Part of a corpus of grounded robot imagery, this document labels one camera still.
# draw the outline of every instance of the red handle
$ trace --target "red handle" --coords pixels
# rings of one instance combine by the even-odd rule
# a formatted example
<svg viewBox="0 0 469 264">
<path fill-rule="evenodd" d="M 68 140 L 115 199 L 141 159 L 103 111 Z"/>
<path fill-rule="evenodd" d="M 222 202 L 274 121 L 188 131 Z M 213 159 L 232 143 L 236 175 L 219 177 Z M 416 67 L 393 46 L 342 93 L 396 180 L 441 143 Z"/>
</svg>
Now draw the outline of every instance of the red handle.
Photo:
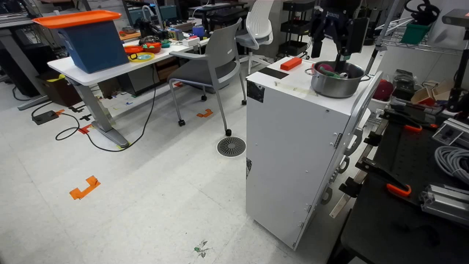
<svg viewBox="0 0 469 264">
<path fill-rule="evenodd" d="M 419 133 L 424 131 L 422 127 L 411 127 L 411 125 L 405 125 L 405 130 L 409 131 L 409 133 L 412 133 L 412 134 L 419 134 Z"/>
<path fill-rule="evenodd" d="M 399 199 L 409 199 L 411 194 L 412 194 L 412 188 L 411 188 L 409 185 L 406 185 L 406 187 L 408 187 L 408 190 L 402 190 L 402 188 L 396 187 L 396 185 L 387 184 L 387 185 L 386 185 L 386 190 L 387 190 L 392 196 L 396 196 L 396 197 L 399 197 Z"/>
</svg>

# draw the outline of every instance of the table leg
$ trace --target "table leg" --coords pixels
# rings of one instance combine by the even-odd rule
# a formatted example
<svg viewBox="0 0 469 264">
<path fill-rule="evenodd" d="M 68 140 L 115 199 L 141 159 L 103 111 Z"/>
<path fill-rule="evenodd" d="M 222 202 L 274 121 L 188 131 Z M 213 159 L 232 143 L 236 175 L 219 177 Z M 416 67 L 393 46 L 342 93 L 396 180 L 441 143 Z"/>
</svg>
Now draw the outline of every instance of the table leg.
<svg viewBox="0 0 469 264">
<path fill-rule="evenodd" d="M 348 251 L 340 246 L 340 238 L 336 243 L 333 254 L 328 257 L 327 264 L 348 264 L 350 263 L 356 256 Z"/>
<path fill-rule="evenodd" d="M 9 30 L 0 31 L 0 42 L 6 52 L 12 55 L 12 59 L 15 64 L 21 68 L 21 71 L 25 74 L 28 81 L 34 86 L 34 89 L 40 93 L 38 97 L 31 99 L 28 103 L 21 105 L 18 109 L 25 111 L 34 106 L 38 106 L 44 102 L 47 102 L 47 96 L 43 92 L 43 84 L 38 81 L 38 73 L 27 58 L 27 55 L 21 51 L 21 48 L 16 45 L 16 42 L 12 37 L 12 33 Z"/>
<path fill-rule="evenodd" d="M 205 12 L 202 14 L 202 26 L 205 29 L 207 39 L 210 39 L 210 26 L 208 26 L 208 20 L 207 20 L 207 14 Z"/>
<path fill-rule="evenodd" d="M 334 246 L 334 250 L 331 253 L 331 256 L 328 257 L 327 260 L 327 264 L 348 264 L 350 263 L 356 256 L 353 253 L 350 253 L 349 250 L 346 250 L 343 246 L 342 246 L 342 234 L 343 234 L 343 229 L 346 228 L 348 225 L 348 221 L 349 221 L 349 216 L 350 216 L 350 212 L 346 218 L 346 222 L 345 225 L 342 227 L 340 229 L 340 235 L 336 241 L 336 246 Z"/>
<path fill-rule="evenodd" d="M 110 141 L 116 143 L 122 149 L 129 147 L 129 143 L 125 137 L 122 137 L 110 124 L 112 117 L 103 108 L 101 102 L 94 97 L 90 87 L 84 87 L 79 84 L 73 84 L 76 93 L 81 96 L 91 115 L 94 117 L 94 127 Z"/>
</svg>

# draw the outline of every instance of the gray chair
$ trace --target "gray chair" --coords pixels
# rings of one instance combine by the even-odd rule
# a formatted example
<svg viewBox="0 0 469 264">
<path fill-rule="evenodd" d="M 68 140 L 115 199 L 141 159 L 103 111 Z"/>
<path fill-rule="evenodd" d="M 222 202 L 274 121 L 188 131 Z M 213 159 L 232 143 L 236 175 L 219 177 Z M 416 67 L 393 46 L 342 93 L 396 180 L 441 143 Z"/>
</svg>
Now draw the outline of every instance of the gray chair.
<svg viewBox="0 0 469 264">
<path fill-rule="evenodd" d="M 189 61 L 182 68 L 175 71 L 169 78 L 173 102 L 179 118 L 179 127 L 186 125 L 186 122 L 180 118 L 176 90 L 173 87 L 175 83 L 201 87 L 204 93 L 202 102 L 207 100 L 205 90 L 213 89 L 222 112 L 224 134 L 226 137 L 232 136 L 232 131 L 226 124 L 223 103 L 220 99 L 220 89 L 238 75 L 243 93 L 242 106 L 246 106 L 245 80 L 242 77 L 236 49 L 236 31 L 241 23 L 242 20 L 239 20 L 235 26 L 214 31 L 207 45 L 205 55 L 172 53 L 172 56 L 175 58 Z"/>
</svg>

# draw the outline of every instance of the white cabinet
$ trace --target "white cabinet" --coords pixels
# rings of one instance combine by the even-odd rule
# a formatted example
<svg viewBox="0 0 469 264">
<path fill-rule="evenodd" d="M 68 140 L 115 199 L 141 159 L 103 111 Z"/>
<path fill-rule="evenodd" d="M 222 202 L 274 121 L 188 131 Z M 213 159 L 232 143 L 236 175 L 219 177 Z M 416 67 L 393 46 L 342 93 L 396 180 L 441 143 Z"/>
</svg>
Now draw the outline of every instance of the white cabinet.
<svg viewBox="0 0 469 264">
<path fill-rule="evenodd" d="M 285 61 L 270 68 L 279 71 Z M 304 62 L 283 80 L 248 77 L 248 215 L 293 250 L 380 78 L 334 100 L 309 89 L 309 67 Z"/>
</svg>

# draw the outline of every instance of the blue container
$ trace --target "blue container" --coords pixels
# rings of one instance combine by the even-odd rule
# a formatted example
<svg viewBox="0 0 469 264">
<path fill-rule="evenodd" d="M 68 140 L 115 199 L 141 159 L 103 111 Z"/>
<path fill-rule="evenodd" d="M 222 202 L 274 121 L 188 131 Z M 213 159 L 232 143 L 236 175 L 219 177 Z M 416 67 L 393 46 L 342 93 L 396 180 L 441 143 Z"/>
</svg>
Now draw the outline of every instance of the blue container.
<svg viewBox="0 0 469 264">
<path fill-rule="evenodd" d="M 129 62 L 113 23 L 63 29 L 59 34 L 75 65 L 88 74 Z"/>
</svg>

